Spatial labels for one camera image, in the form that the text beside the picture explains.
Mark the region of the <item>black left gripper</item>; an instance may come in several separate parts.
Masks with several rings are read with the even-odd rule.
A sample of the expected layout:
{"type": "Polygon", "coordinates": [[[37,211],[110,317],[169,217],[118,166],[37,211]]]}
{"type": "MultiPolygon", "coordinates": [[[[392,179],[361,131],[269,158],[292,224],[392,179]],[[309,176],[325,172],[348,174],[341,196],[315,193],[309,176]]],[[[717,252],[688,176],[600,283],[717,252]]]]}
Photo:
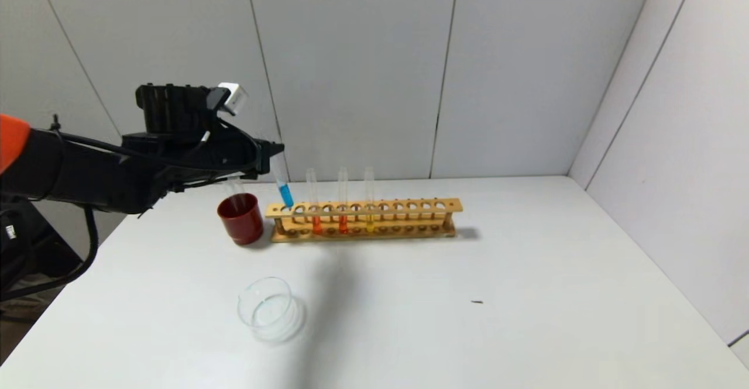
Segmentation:
{"type": "Polygon", "coordinates": [[[211,138],[214,157],[232,174],[247,176],[252,180],[271,171],[279,156],[283,157],[284,144],[269,141],[269,155],[265,141],[236,128],[227,127],[211,138]]]}

